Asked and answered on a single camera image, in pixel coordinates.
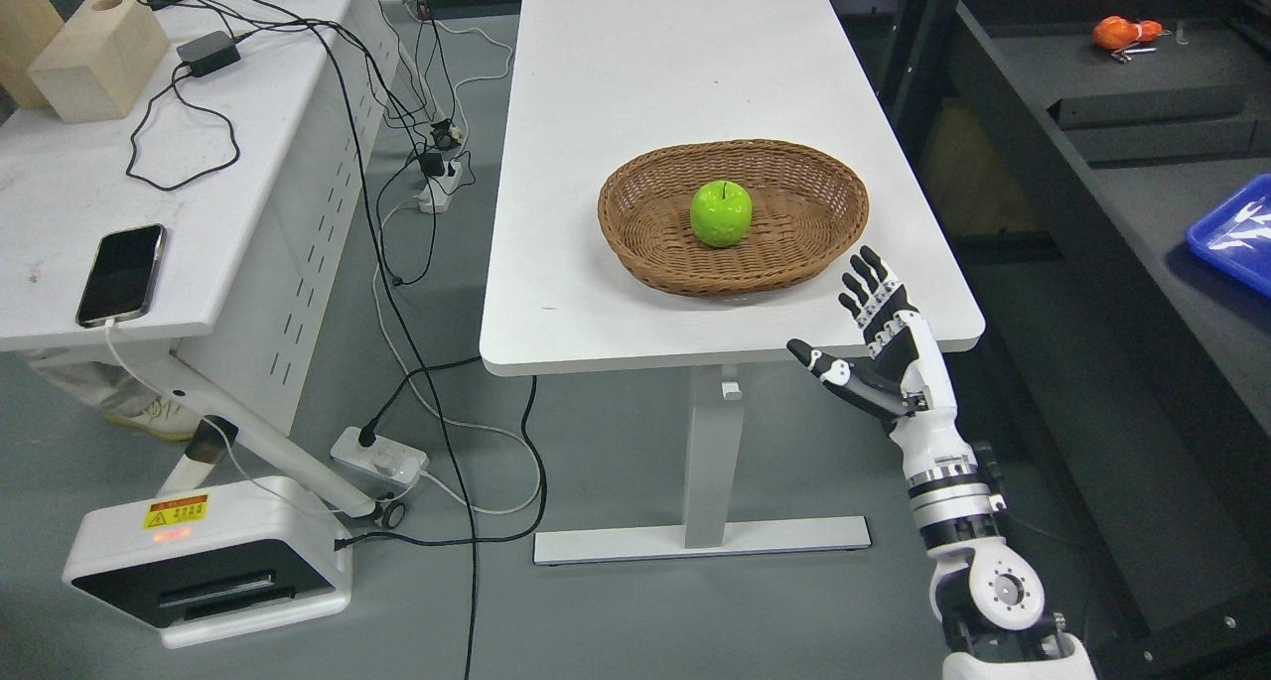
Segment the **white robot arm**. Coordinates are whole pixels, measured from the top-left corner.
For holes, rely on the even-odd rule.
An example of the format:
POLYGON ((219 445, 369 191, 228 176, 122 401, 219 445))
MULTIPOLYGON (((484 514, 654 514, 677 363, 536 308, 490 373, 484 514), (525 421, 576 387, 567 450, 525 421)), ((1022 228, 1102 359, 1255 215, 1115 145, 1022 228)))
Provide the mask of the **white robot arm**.
POLYGON ((896 422, 910 508, 934 561, 930 608, 949 655, 944 679, 1094 679, 1084 644, 1046 611, 1043 581, 998 529, 971 447, 935 416, 896 422))

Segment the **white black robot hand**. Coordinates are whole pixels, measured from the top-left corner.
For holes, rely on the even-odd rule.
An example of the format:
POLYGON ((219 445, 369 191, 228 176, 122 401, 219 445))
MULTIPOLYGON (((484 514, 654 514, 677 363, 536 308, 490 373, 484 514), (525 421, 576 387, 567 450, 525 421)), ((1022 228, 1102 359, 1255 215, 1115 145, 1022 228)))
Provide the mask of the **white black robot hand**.
POLYGON ((849 263, 841 276, 846 291, 838 301, 859 328, 871 364, 853 364, 798 338, 785 350, 835 397, 895 430, 952 425, 957 400, 947 364, 907 287, 872 247, 860 247, 849 263))

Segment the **white robot base unit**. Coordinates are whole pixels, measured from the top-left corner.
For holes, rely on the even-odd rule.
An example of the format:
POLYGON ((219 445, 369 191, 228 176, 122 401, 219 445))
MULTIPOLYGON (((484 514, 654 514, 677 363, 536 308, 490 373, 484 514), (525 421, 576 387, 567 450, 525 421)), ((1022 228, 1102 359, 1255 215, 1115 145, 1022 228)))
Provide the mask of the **white robot base unit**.
POLYGON ((178 648, 343 611, 344 538, 316 494, 264 475, 86 513, 64 582, 178 648))

